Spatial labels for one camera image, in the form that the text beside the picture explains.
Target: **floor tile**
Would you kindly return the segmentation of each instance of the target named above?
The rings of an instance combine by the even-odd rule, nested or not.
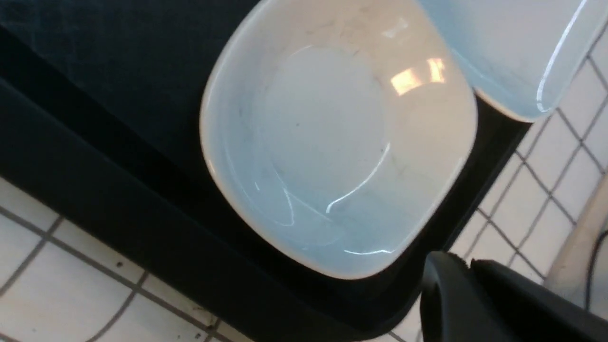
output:
[[[109,322],[129,293],[48,243],[0,298],[0,332],[23,342],[82,342]]]
[[[207,333],[202,329],[137,295],[125,313],[98,341],[203,342],[206,337]]]
[[[579,137],[589,128],[606,94],[593,67],[585,62],[559,104]]]
[[[602,164],[604,170],[608,168],[608,106],[602,110],[595,125],[591,128],[585,145]]]
[[[604,34],[595,45],[591,58],[593,58],[604,78],[608,79],[608,30],[604,31]]]
[[[542,278],[518,255],[513,259],[511,269],[537,284],[542,284]]]
[[[161,298],[174,308],[183,311],[187,315],[190,315],[192,318],[205,324],[206,326],[210,326],[216,320],[215,316],[213,316],[209,311],[191,301],[180,292],[177,292],[177,290],[170,287],[157,277],[149,276],[148,279],[146,279],[146,281],[143,283],[143,289],[152,293],[158,298]]]
[[[532,227],[547,197],[530,170],[522,167],[492,220],[517,246]]]
[[[141,267],[70,221],[61,222],[53,236],[131,282],[137,282],[143,275]]]
[[[40,236],[0,215],[0,287],[39,241]]]
[[[486,194],[486,197],[483,198],[481,205],[479,208],[483,210],[488,215],[493,213],[493,210],[500,199],[500,196],[504,193],[506,187],[509,185],[509,182],[513,179],[513,176],[517,172],[519,166],[522,164],[522,160],[518,157],[517,154],[513,154],[505,168],[502,169],[498,178]]]
[[[382,335],[378,338],[374,338],[373,340],[367,340],[367,342],[397,342],[391,335]]]
[[[238,330],[229,326],[226,322],[222,322],[219,324],[218,332],[227,337],[232,342],[252,342],[247,336],[243,335]]]
[[[520,252],[537,270],[546,275],[572,230],[572,223],[560,208],[550,201]]]
[[[416,341],[420,329],[420,296],[418,296],[418,299],[416,299],[416,302],[412,305],[410,312],[403,321],[393,329],[393,332],[403,340]]]
[[[48,230],[59,217],[53,210],[3,178],[0,178],[0,207],[43,230]]]
[[[536,146],[528,157],[528,164],[541,182],[552,189],[578,146],[561,116],[552,116]]]
[[[601,177],[602,174],[597,165],[582,148],[576,153],[553,196],[558,199],[574,220],[578,220]]]
[[[464,258],[487,222],[481,214],[475,212],[450,248],[450,252]]]
[[[506,265],[515,250],[503,239],[493,226],[488,226],[483,230],[482,235],[473,247],[471,255],[467,258],[467,263],[471,259],[477,260],[494,260],[503,265]]]
[[[547,121],[547,117],[535,122],[530,127],[528,132],[526,133],[526,136],[523,137],[523,140],[519,143],[519,146],[517,146],[517,151],[519,153],[521,153],[522,156],[528,155],[528,153],[530,152],[530,149],[532,148],[532,144],[533,144],[534,140],[536,139],[536,136],[538,135],[539,131],[544,126],[546,121]]]

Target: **stain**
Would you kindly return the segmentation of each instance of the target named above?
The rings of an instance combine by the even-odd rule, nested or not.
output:
[[[397,171],[397,176],[403,176],[403,173],[407,170],[407,165],[399,166],[399,164],[397,163],[397,159],[395,159],[394,155],[390,155],[390,162],[395,167],[395,170]]]
[[[381,89],[384,89],[382,81],[380,81],[380,78],[377,75],[374,75],[374,81],[376,81],[376,83],[380,86]]]

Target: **grout line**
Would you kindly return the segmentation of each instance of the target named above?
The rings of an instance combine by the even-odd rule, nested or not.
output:
[[[589,48],[589,51],[587,51],[587,57],[590,57],[591,54],[593,53],[593,51],[595,50],[595,46],[598,44],[599,40],[602,39],[602,36],[604,34],[606,34],[606,29],[608,27],[608,21],[606,21],[606,23],[604,24],[604,27],[599,30],[599,34],[597,37],[595,37],[595,40],[593,41],[593,43],[591,44],[591,47]]]
[[[143,275],[139,278],[139,281],[137,281],[137,284],[133,288],[133,291],[131,291],[131,293],[126,298],[125,302],[122,304],[118,312],[116,312],[116,314],[112,318],[110,318],[108,323],[103,326],[101,330],[99,330],[95,335],[93,335],[93,337],[86,340],[86,342],[95,342],[99,340],[108,330],[110,330],[110,328],[112,328],[114,323],[116,323],[116,321],[120,319],[120,317],[123,315],[123,313],[125,313],[126,309],[129,307],[129,305],[131,305],[133,299],[135,298],[135,295],[137,294],[137,290],[142,287],[143,282],[148,277],[148,274],[149,273],[147,271],[143,273]]]
[[[526,160],[528,159],[528,157],[532,154],[532,151],[534,150],[536,143],[538,142],[538,140],[540,140],[541,135],[543,134],[543,132],[545,131],[545,128],[547,127],[547,125],[549,124],[549,121],[551,121],[551,118],[553,117],[552,114],[550,114],[547,119],[545,120],[545,122],[542,123],[542,127],[541,129],[536,133],[536,136],[534,137],[534,140],[532,140],[532,144],[530,144],[530,148],[528,149],[528,151],[526,152],[525,156],[522,156],[519,151],[517,151],[517,149],[515,149],[516,152],[518,152],[518,156],[520,156],[520,158],[522,160]]]
[[[178,308],[172,306],[171,304],[167,303],[166,301],[162,300],[161,298],[158,298],[156,295],[153,295],[152,293],[150,293],[150,292],[148,292],[148,291],[146,291],[146,290],[144,290],[142,288],[138,289],[137,292],[138,292],[138,294],[140,294],[140,295],[148,298],[149,300],[155,302],[156,304],[160,305],[164,309],[166,309],[169,312],[173,313],[177,317],[180,317],[184,321],[186,321],[186,322],[192,324],[193,326],[201,329],[205,333],[207,333],[207,334],[210,333],[209,327],[206,326],[204,323],[198,321],[196,318],[188,315],[187,313],[183,312],[182,310],[179,310]]]
[[[0,332],[0,341],[1,342],[19,342],[18,340],[14,339],[14,338],[10,338],[1,332]]]
[[[209,334],[207,335],[207,337],[205,338],[205,341],[203,341],[203,342],[211,342],[213,337],[215,337],[215,335],[218,334],[218,327],[221,323],[222,323],[221,319],[217,318],[217,320],[215,322],[213,322],[212,325],[209,326]]]
[[[488,221],[486,220],[486,223],[483,225],[483,227],[481,228],[481,230],[479,230],[479,232],[477,233],[477,235],[475,236],[475,239],[473,240],[473,242],[471,243],[471,246],[469,247],[468,250],[466,250],[466,252],[464,253],[464,255],[462,256],[462,259],[466,261],[466,259],[471,255],[471,253],[473,253],[473,250],[475,249],[475,246],[477,246],[477,242],[479,242],[479,239],[481,238],[483,232],[486,231],[486,229],[488,228]]]
[[[580,145],[575,149],[575,151],[572,154],[572,156],[570,157],[568,163],[566,164],[566,166],[562,170],[562,173],[560,174],[558,180],[556,181],[555,186],[553,187],[554,190],[557,189],[557,186],[560,184],[561,180],[565,176],[566,171],[570,168],[570,164],[572,163],[572,161],[574,160],[574,157],[576,156],[576,153],[580,149],[581,149]],[[534,179],[536,179],[536,181],[541,185],[541,188],[543,188],[543,190],[547,193],[547,195],[549,196],[549,198],[551,198],[555,202],[555,204],[560,208],[560,210],[564,213],[564,215],[566,215],[566,217],[568,218],[568,220],[570,221],[570,223],[576,224],[576,220],[564,208],[564,206],[562,205],[562,203],[557,198],[555,198],[555,196],[553,196],[553,191],[554,190],[549,190],[547,188],[547,186],[540,180],[540,178],[538,177],[538,175],[536,174],[536,172],[534,171],[534,169],[527,162],[525,164],[526,164],[527,169],[532,174],[532,177],[534,177]]]
[[[532,235],[532,232],[534,232],[534,229],[536,228],[536,225],[541,220],[542,214],[545,213],[545,210],[546,210],[547,206],[549,205],[550,201],[551,201],[551,197],[547,197],[547,199],[545,200],[545,202],[542,204],[540,211],[538,212],[538,214],[534,218],[534,221],[532,221],[532,225],[530,226],[530,228],[528,228],[528,232],[526,233],[526,235],[524,235],[522,241],[517,246],[517,250],[519,250],[521,247],[523,247],[524,243],[526,243],[526,241],[528,241],[528,239]]]
[[[585,144],[585,143],[582,143],[581,148],[583,150],[585,150],[585,152],[587,152],[587,154],[591,157],[591,160],[593,161],[595,166],[598,168],[598,171],[600,172],[600,174],[602,174],[602,176],[605,175],[606,170],[604,170],[602,163],[600,163],[598,158],[596,158],[596,156],[593,154],[593,152],[591,152],[591,149],[589,149],[589,146],[587,146],[587,144]]]
[[[4,212],[9,213],[10,215],[8,215],[7,217],[19,224],[21,224],[21,222],[23,222],[24,220],[15,215],[12,214],[11,212],[7,211],[5,208],[0,207],[0,214],[3,214]],[[95,261],[94,259],[91,259],[89,256],[83,254],[82,252],[76,250],[75,248],[71,247],[70,245],[68,245],[67,243],[57,239],[56,237],[52,236],[52,234],[55,232],[55,230],[57,230],[57,228],[59,227],[59,225],[61,224],[61,222],[63,221],[63,217],[58,217],[56,219],[56,221],[53,223],[53,225],[51,226],[51,228],[49,228],[48,231],[43,231],[40,228],[37,228],[36,226],[33,226],[31,224],[24,226],[26,229],[32,231],[34,234],[39,235],[42,237],[42,240],[40,242],[38,242],[38,245],[36,247],[34,247],[34,250],[30,253],[30,255],[24,260],[24,262],[21,264],[21,266],[19,266],[19,268],[17,269],[17,271],[15,271],[15,273],[13,274],[13,276],[11,276],[8,281],[6,282],[6,284],[4,284],[1,288],[0,288],[0,297],[2,297],[2,295],[9,289],[9,287],[16,281],[16,278],[18,278],[18,276],[23,272],[23,270],[25,269],[25,267],[31,262],[31,260],[39,253],[40,249],[42,248],[42,246],[44,245],[43,242],[50,242],[53,243],[55,246],[61,248],[63,251],[71,254],[72,256],[76,257],[77,259],[80,259],[82,262],[88,264],[89,266],[91,266],[92,268],[95,268],[96,270],[100,271],[101,273],[107,275],[108,277],[112,278],[113,280],[123,284],[124,286],[127,286],[130,289],[136,289],[137,288],[137,284],[131,282],[130,280],[128,280],[127,278],[124,278],[123,276],[117,274],[116,272],[110,270],[108,267],[103,266],[102,264],[98,263],[97,261]],[[170,312],[174,313],[175,315],[177,315],[178,317],[186,320],[187,322],[193,324],[194,326],[196,326],[197,328],[205,331],[205,332],[209,332],[210,327],[207,327],[205,324],[199,322],[197,319],[195,319],[194,317],[188,315],[187,313],[183,312],[182,310],[177,309],[176,307],[173,307],[171,304],[167,303],[166,301],[162,300],[161,298],[158,298],[157,296],[151,294],[150,292],[140,289],[138,291],[136,291],[138,294],[141,294],[142,296],[148,298],[149,300],[155,302],[156,304],[160,305],[161,307],[169,310]]]
[[[220,324],[222,324],[222,323],[224,323],[224,322],[223,322],[223,321],[218,320],[218,324],[216,325],[216,329],[215,329],[215,331],[213,331],[213,332],[211,333],[212,338],[215,338],[216,340],[218,340],[218,341],[220,341],[220,342],[233,342],[231,339],[229,339],[229,338],[225,337],[224,335],[222,335],[222,334],[220,334],[220,333],[218,332],[219,325],[220,325]]]
[[[406,340],[402,339],[399,335],[397,335],[396,333],[389,331],[387,333],[387,335],[391,336],[392,338],[396,339],[399,342],[407,342]]]
[[[19,279],[19,277],[25,272],[26,268],[32,263],[32,261],[36,258],[36,256],[40,253],[44,245],[49,241],[51,234],[57,230],[61,222],[63,221],[63,216],[59,216],[54,222],[53,225],[42,235],[42,239],[38,242],[36,247],[30,252],[30,254],[21,262],[21,265],[15,270],[15,272],[9,277],[9,279],[4,283],[2,287],[0,287],[0,298],[4,296],[4,294],[10,289],[11,286]]]
[[[595,73],[597,74],[600,83],[602,83],[602,85],[604,86],[604,89],[606,91],[608,91],[608,82],[606,81],[606,78],[604,77],[604,74],[602,74],[601,70],[599,70],[598,65],[595,64],[595,59],[593,59],[592,56],[587,57],[587,59],[589,59],[589,64],[593,68],[593,71],[595,71]]]
[[[502,190],[502,193],[500,194],[500,196],[498,197],[498,200],[496,200],[496,203],[494,203],[494,206],[492,207],[492,210],[490,211],[490,217],[493,216],[494,214],[496,214],[496,211],[498,211],[498,208],[500,206],[500,204],[502,203],[502,200],[505,198],[506,193],[509,191],[509,189],[511,188],[511,186],[513,185],[513,183],[515,183],[515,179],[517,178],[517,175],[519,174],[519,172],[522,169],[523,166],[523,158],[521,157],[521,155],[517,152],[513,153],[513,155],[516,155],[519,159],[520,159],[520,164],[517,167],[517,170],[515,170],[515,172],[513,173],[513,176],[511,177],[511,179],[509,180],[509,183],[506,184],[504,190]]]
[[[0,215],[6,216],[9,220],[19,224],[20,226],[23,226],[23,228],[27,228],[27,230],[34,232],[36,235],[42,236],[45,233],[44,229],[38,228],[33,223],[13,214],[8,209],[2,206],[0,206]]]
[[[528,258],[523,255],[519,249],[517,249],[517,247],[515,247],[515,244],[506,236],[505,232],[502,231],[502,229],[500,229],[498,227],[498,225],[496,225],[496,223],[494,221],[492,221],[491,218],[487,217],[488,222],[490,223],[490,225],[492,227],[494,227],[494,229],[496,229],[496,231],[500,234],[500,236],[502,236],[503,239],[505,239],[505,241],[507,242],[507,244],[509,244],[509,246],[511,246],[513,248],[513,250],[515,251],[515,253],[517,255],[519,255],[531,268],[532,270],[534,270],[534,272],[536,272],[536,274],[538,274],[542,279],[545,279],[545,276],[530,262],[530,260],[528,260]]]
[[[513,265],[513,262],[515,261],[515,258],[518,256],[517,251],[515,251],[515,253],[511,256],[511,258],[509,259],[509,262],[506,263],[506,266],[508,268],[511,268],[511,266]]]
[[[595,127],[595,124],[599,120],[599,117],[604,112],[606,105],[608,105],[608,94],[606,94],[606,97],[604,98],[604,100],[602,100],[602,103],[599,105],[598,111],[593,116],[593,119],[591,120],[589,127],[587,127],[587,129],[585,129],[585,133],[583,133],[582,138],[580,140],[581,142],[584,142],[585,140],[587,140],[587,138],[589,137],[589,134],[591,134],[591,131],[593,130],[593,128]]]
[[[570,213],[568,212],[568,210],[566,210],[566,208],[564,207],[564,205],[555,197],[551,196],[551,199],[553,200],[553,203],[555,203],[555,205],[558,206],[559,210],[562,211],[562,214],[564,214],[566,216],[566,218],[568,219],[568,221],[570,221],[570,224],[576,226],[576,220],[574,219],[574,217],[572,217],[570,215]]]
[[[91,259],[90,257],[84,255],[82,252],[76,250],[75,248],[73,248],[70,245],[68,245],[67,243],[65,243],[65,242],[57,239],[56,237],[51,237],[49,239],[49,241],[51,243],[53,243],[55,246],[57,246],[57,247],[61,248],[62,250],[64,250],[65,252],[68,252],[72,256],[76,257],[77,259],[80,259],[82,262],[88,264],[92,268],[95,268],[97,271],[99,271],[99,272],[107,275],[108,277],[110,277],[113,280],[115,280],[115,281],[123,284],[124,286],[126,286],[128,288],[134,288],[136,286],[133,282],[131,282],[127,278],[124,278],[121,275],[113,272],[109,268],[103,266],[102,264],[98,263],[97,261],[95,261],[95,260]]]

